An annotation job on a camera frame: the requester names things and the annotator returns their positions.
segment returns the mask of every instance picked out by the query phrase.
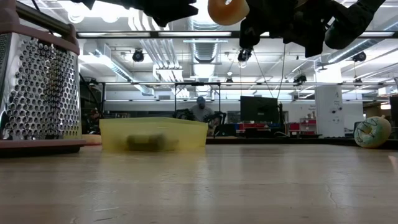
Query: ceiling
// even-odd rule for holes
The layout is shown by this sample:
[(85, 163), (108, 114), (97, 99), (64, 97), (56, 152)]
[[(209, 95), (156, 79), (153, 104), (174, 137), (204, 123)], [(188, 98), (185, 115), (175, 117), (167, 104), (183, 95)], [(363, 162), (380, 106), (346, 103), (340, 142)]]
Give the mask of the ceiling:
[[(345, 2), (345, 6), (349, 6), (353, 3), (352, 0), (338, 0), (339, 2)], [(24, 4), (32, 6), (30, 0), (20, 1)], [(37, 3), (42, 12), (66, 23), (70, 22), (72, 3), (69, 1), (45, 1), (37, 0)], [(398, 1), (386, 0), (383, 7), (381, 7), (368, 30), (379, 30), (379, 27), (386, 23), (386, 21), (392, 18), (397, 18), (398, 22)], [(87, 14), (84, 19), (74, 24), (78, 32), (109, 32), (109, 31), (132, 31), (128, 25), (129, 11), (124, 8), (117, 6), (103, 7), (98, 9), (97, 14)], [(108, 17), (119, 16), (115, 22), (109, 23), (104, 20), (112, 20), (114, 18), (103, 18), (103, 14), (107, 14)], [(178, 30), (190, 30), (189, 19), (181, 19), (169, 24), (169, 29), (172, 31)], [(234, 26), (221, 27), (222, 30), (239, 30), (239, 24)], [(226, 43), (219, 44), (218, 55), (216, 58), (215, 71), (213, 76), (210, 78), (212, 82), (225, 82), (229, 77), (228, 72), (232, 72), (231, 78), (234, 82), (263, 82), (264, 77), (267, 82), (280, 82), (281, 79), (284, 82), (292, 82), (293, 78), (297, 75), (304, 73), (307, 76), (308, 82), (313, 81), (314, 61), (320, 56), (313, 58), (305, 58), (305, 49), (297, 44), (284, 45), (281, 39), (261, 39), (261, 42), (255, 46), (253, 56), (248, 60), (248, 64), (245, 68), (240, 68), (239, 63), (236, 60), (237, 52), (239, 50), (238, 39), (224, 39), (228, 41)], [(146, 54), (144, 49), (145, 60), (143, 62), (134, 62), (132, 60), (132, 54), (135, 49), (141, 49), (143, 46), (140, 44), (140, 39), (90, 39), (90, 40), (79, 40), (80, 47), (83, 47), (83, 56), (80, 57), (80, 68), (83, 76), (96, 78), (100, 82), (118, 82), (118, 76), (113, 73), (107, 66), (88, 60), (89, 57), (85, 57), (87, 51), (85, 46), (87, 43), (95, 43), (96, 46), (102, 48), (104, 44), (110, 47), (112, 50), (111, 57), (113, 60), (121, 64), (134, 78), (135, 81), (140, 82), (156, 82), (153, 71), (153, 61)], [(193, 73), (193, 59), (192, 59), (192, 46), (183, 42), (184, 39), (173, 39), (173, 47), (178, 58), (178, 62), (182, 66), (182, 77), (187, 82), (195, 80), (195, 74)], [(323, 55), (332, 54), (335, 50), (329, 49), (324, 46)], [(382, 82), (392, 77), (398, 77), (398, 67), (394, 69), (393, 64), (397, 63), (398, 58), (398, 39), (386, 39), (382, 42), (366, 49), (364, 51), (368, 56), (365, 62), (354, 63), (352, 61), (344, 60), (339, 63), (341, 67), (343, 81), (351, 81), (354, 76), (363, 76), (364, 82)], [(366, 78), (366, 74), (382, 70), (390, 66), (392, 69), (381, 72), (371, 78)], [(258, 88), (267, 88), (266, 86), (258, 86)], [(287, 86), (285, 89), (296, 89), (296, 87)], [(367, 89), (369, 91), (376, 90), (377, 86), (370, 86)]]

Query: computer monitor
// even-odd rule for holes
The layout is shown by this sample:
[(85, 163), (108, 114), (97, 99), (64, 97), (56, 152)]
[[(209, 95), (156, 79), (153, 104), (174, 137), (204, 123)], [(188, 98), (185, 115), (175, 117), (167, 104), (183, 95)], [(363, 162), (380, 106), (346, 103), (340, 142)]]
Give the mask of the computer monitor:
[(278, 99), (241, 96), (241, 121), (280, 123)]

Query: person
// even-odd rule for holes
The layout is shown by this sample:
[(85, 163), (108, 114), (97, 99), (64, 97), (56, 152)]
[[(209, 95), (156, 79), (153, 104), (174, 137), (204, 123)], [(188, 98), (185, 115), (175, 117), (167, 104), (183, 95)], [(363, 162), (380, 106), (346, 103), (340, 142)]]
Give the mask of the person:
[(200, 122), (204, 122), (207, 116), (214, 114), (214, 111), (206, 106), (206, 100), (202, 96), (197, 98), (197, 104), (192, 106), (190, 111), (193, 113), (195, 121)]

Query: translucent plastic container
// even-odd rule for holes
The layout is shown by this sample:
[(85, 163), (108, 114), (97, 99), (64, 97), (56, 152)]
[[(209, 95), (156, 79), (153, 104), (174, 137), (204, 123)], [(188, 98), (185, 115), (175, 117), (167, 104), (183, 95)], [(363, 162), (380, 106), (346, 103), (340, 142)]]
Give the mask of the translucent plastic container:
[(187, 151), (204, 149), (208, 125), (173, 118), (123, 118), (99, 121), (103, 151)]

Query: table surface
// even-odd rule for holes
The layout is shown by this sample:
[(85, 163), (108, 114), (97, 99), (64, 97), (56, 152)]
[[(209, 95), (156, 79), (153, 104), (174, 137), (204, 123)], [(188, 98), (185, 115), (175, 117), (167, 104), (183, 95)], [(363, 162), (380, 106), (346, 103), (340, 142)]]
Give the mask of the table surface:
[(397, 223), (398, 153), (329, 145), (0, 159), (0, 222)]

